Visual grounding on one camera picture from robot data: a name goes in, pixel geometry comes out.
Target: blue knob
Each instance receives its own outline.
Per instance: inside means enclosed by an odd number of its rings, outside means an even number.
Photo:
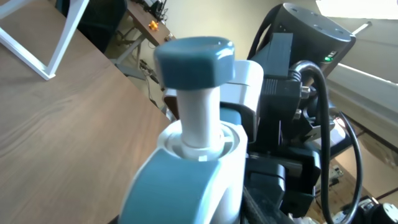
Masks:
[[[190,37],[155,49],[157,73],[167,88],[200,90],[234,78],[234,45],[221,37]]]

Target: black cable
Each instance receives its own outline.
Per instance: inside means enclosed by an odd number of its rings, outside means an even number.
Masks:
[[[321,126],[321,201],[322,201],[322,212],[327,223],[332,224],[333,220],[330,215],[329,209],[329,196],[328,196],[328,185],[329,185],[329,165],[330,165],[330,131],[329,131],[329,103],[328,103],[328,93],[326,89],[326,81],[323,76],[322,71],[313,62],[308,60],[302,60],[295,63],[292,69],[302,73],[303,71],[311,71],[311,75],[314,83],[318,89],[318,104],[320,110],[320,126]],[[349,136],[353,142],[355,159],[356,159],[356,185],[354,191],[353,202],[351,203],[348,214],[345,216],[341,223],[351,223],[355,213],[357,211],[358,203],[361,198],[361,187],[363,179],[362,170],[362,159],[361,151],[359,150],[358,141],[354,134],[352,127],[347,122],[346,118],[342,113],[340,113],[341,118],[346,123],[346,128]]]

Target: wall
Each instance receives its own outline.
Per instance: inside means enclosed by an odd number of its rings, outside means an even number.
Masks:
[[[199,35],[226,37],[235,44],[236,58],[246,59],[262,20],[272,7],[280,3],[280,0],[168,0],[166,25],[177,38]],[[128,19],[123,23],[121,25],[125,28],[131,26]],[[142,44],[141,55],[153,68],[152,54],[153,49],[148,47],[146,40]]]
[[[315,0],[286,0],[317,11]],[[354,31],[367,21],[373,26],[357,35],[357,42],[341,63],[385,80],[398,83],[398,21],[377,19],[331,18],[349,31]]]

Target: wooden desk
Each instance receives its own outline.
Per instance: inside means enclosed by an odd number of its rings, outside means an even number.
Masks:
[[[36,1],[0,26],[48,62],[64,23]],[[168,123],[78,31],[49,81],[0,45],[0,223],[107,223]]]
[[[145,37],[155,46],[165,43],[165,37],[170,34],[169,29],[163,24],[159,23],[159,30],[151,30],[149,24],[151,21],[156,21],[155,17],[146,12],[142,6],[127,0],[127,13],[133,18],[134,25],[137,29],[145,35]]]

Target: fluorescent light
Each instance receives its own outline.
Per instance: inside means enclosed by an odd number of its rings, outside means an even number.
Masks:
[[[398,19],[397,0],[317,0],[328,17]]]

